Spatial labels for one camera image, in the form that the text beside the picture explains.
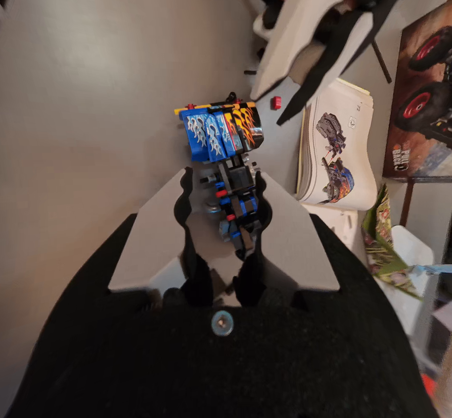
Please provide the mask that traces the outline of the partly built lego truck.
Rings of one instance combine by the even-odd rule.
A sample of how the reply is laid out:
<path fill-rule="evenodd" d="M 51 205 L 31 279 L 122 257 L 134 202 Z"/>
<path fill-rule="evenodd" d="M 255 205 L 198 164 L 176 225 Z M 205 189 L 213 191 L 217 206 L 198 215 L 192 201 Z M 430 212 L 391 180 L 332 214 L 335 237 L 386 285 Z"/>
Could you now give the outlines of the partly built lego truck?
<path fill-rule="evenodd" d="M 260 168 L 250 160 L 250 152 L 264 141 L 257 106 L 231 92 L 224 101 L 188 104 L 174 113 L 184 124 L 191 161 L 211 169 L 199 181 L 213 190 L 204 208 L 219 216 L 222 240 L 230 242 L 244 261 L 254 252 L 261 226 L 255 180 Z"/>

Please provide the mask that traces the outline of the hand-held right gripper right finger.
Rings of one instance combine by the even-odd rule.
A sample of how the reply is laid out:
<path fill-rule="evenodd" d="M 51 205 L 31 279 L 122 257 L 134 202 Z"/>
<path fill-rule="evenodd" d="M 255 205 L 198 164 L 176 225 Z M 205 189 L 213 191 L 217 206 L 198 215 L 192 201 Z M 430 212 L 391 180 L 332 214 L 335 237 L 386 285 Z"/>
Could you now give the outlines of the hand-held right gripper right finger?
<path fill-rule="evenodd" d="M 308 211 L 267 173 L 256 174 L 254 249 L 233 279 L 242 307 L 264 296 L 289 305 L 297 293 L 337 292 L 339 281 Z"/>

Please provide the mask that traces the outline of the long black rod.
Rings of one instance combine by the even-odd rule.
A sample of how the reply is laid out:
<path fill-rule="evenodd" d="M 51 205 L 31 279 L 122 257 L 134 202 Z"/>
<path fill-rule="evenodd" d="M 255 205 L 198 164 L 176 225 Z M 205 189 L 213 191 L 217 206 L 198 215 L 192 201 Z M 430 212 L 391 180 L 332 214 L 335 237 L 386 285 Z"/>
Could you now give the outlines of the long black rod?
<path fill-rule="evenodd" d="M 378 64 L 379 64 L 379 66 L 381 68 L 381 71 L 382 71 L 382 73 L 383 73 L 383 75 L 385 77 L 385 80 L 386 80 L 387 84 L 391 84 L 392 83 L 392 77 L 391 77 L 391 75 L 389 73 L 389 70 L 387 68 L 386 62 L 383 59 L 381 50 L 378 47 L 378 44 L 377 44 L 375 39 L 372 40 L 371 46 L 372 46 L 372 49 L 374 51 L 374 54 L 376 55 L 376 59 L 378 61 Z"/>

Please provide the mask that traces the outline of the green printed leaflet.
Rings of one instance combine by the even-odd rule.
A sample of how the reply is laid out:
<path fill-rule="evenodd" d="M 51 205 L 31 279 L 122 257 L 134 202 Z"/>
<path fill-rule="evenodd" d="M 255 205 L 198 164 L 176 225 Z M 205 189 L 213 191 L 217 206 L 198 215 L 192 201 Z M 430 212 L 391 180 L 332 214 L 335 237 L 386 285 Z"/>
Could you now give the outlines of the green printed leaflet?
<path fill-rule="evenodd" d="M 389 192 L 386 184 L 383 184 L 375 204 L 366 212 L 362 223 L 368 270 L 387 285 L 421 299 L 409 277 L 409 266 L 394 249 L 391 229 Z"/>

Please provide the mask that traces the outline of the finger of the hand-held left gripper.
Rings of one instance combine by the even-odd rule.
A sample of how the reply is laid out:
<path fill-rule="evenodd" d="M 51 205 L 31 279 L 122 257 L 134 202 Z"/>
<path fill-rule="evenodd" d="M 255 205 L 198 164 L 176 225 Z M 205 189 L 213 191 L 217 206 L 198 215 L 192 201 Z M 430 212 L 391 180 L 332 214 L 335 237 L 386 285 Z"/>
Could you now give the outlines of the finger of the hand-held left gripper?
<path fill-rule="evenodd" d="M 252 100 L 265 96 L 289 75 L 298 54 L 311 42 L 328 10 L 343 0 L 284 0 L 259 65 Z"/>
<path fill-rule="evenodd" d="M 318 24 L 314 42 L 295 61 L 290 73 L 300 85 L 277 121 L 283 125 L 302 111 L 368 47 L 397 0 L 349 0 L 351 10 L 332 9 Z"/>

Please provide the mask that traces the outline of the white plastic container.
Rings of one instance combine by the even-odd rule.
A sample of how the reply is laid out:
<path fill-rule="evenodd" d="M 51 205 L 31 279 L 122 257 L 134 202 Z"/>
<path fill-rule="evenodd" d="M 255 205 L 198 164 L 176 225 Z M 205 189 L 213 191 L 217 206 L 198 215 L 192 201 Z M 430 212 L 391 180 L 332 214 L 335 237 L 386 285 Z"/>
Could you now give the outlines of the white plastic container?
<path fill-rule="evenodd" d="M 393 226 L 391 237 L 394 251 L 407 266 L 414 267 L 416 265 L 427 266 L 434 264 L 432 249 L 404 226 Z"/>

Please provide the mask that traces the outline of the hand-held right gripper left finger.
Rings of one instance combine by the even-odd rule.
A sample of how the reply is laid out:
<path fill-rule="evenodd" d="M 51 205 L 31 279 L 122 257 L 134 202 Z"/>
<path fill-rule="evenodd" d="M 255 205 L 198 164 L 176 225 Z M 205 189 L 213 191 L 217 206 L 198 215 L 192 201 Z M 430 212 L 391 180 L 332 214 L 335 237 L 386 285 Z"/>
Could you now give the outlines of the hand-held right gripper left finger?
<path fill-rule="evenodd" d="M 193 169 L 181 169 L 139 210 L 109 283 L 111 292 L 180 288 L 190 305 L 211 306 L 209 267 L 196 253 L 187 220 Z"/>

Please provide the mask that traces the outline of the open instruction booklet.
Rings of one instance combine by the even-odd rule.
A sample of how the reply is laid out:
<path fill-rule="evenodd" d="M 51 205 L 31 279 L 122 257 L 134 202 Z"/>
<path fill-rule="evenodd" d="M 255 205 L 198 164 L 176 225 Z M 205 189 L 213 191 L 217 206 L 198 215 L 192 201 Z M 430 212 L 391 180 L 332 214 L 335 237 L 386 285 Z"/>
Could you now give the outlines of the open instruction booklet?
<path fill-rule="evenodd" d="M 303 110 L 297 201 L 367 211 L 377 185 L 367 151 L 373 117 L 370 92 L 336 79 Z"/>

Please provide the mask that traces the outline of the lego set cardboard box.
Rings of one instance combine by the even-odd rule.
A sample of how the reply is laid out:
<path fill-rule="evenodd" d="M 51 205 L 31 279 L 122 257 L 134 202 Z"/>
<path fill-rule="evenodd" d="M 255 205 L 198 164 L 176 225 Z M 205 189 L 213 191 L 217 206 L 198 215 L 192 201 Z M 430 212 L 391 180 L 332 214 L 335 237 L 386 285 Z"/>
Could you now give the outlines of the lego set cardboard box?
<path fill-rule="evenodd" d="M 382 175 L 451 183 L 451 0 L 402 31 Z"/>

